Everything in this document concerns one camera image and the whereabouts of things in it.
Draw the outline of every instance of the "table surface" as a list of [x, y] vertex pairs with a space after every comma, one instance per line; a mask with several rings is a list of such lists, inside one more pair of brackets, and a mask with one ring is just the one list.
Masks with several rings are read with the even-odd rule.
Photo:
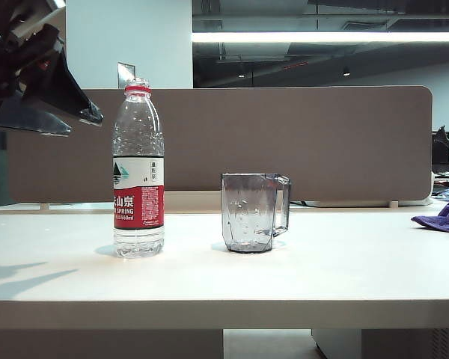
[[294, 208], [264, 254], [228, 252], [219, 214], [166, 215], [135, 260], [111, 213], [0, 211], [0, 328], [449, 327], [449, 233], [410, 221], [443, 206]]

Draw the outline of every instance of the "gray partition panel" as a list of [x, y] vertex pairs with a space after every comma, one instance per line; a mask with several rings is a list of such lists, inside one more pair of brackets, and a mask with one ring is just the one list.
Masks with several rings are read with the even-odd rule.
[[[122, 90], [87, 90], [103, 127], [9, 132], [19, 202], [112, 200]], [[420, 86], [155, 90], [167, 190], [219, 190], [223, 172], [278, 172], [293, 200], [420, 200], [430, 192], [432, 96]]]

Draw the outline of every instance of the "water bottle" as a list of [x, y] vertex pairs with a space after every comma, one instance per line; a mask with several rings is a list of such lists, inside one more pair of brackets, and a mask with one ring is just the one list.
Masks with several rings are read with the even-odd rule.
[[147, 80], [125, 87], [113, 134], [114, 247], [119, 257], [160, 252], [164, 236], [164, 155]]

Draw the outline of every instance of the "white wall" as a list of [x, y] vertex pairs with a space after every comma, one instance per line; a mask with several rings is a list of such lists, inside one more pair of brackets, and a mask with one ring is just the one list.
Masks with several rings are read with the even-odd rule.
[[152, 88], [192, 88], [191, 0], [67, 0], [67, 63], [81, 88], [117, 88], [117, 62]]
[[449, 131], [449, 63], [343, 80], [333, 85], [424, 85], [433, 93], [433, 129]]

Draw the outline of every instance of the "fluorescent light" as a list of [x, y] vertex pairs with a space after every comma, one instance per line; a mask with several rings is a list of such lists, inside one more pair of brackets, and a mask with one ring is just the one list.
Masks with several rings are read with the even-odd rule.
[[57, 8], [60, 9], [62, 7], [65, 7], [65, 1], [64, 0], [53, 0], [55, 2], [55, 5], [57, 5]]
[[449, 32], [193, 32], [194, 43], [449, 43]]

